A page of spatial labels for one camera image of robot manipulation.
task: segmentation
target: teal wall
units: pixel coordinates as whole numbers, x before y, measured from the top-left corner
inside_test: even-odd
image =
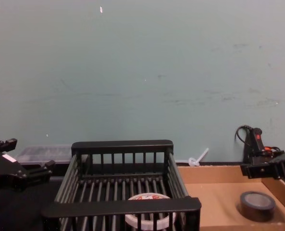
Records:
[[[285,149],[285,0],[0,0],[0,138],[171,139],[238,161]]]

